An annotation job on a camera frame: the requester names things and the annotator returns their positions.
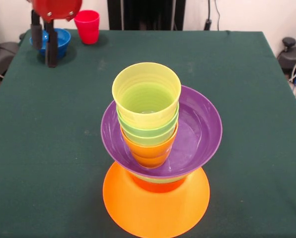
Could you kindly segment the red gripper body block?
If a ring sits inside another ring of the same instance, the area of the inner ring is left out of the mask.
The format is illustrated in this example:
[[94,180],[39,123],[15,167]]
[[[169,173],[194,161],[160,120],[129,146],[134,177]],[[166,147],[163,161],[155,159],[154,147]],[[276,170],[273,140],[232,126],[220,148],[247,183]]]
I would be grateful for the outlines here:
[[33,10],[46,22],[71,21],[80,11],[82,0],[32,0]]

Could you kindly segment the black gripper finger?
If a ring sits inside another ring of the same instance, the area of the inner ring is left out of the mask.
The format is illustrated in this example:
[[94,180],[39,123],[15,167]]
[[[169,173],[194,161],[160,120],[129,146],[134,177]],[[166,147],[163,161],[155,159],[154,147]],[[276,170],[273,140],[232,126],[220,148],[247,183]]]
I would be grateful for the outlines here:
[[42,48],[42,25],[40,24],[40,16],[35,10],[31,10],[31,37],[32,45],[35,49]]
[[48,33],[48,42],[45,49],[45,63],[48,67],[54,68],[57,66],[58,55],[58,34],[54,28],[54,22],[45,22],[45,30]]

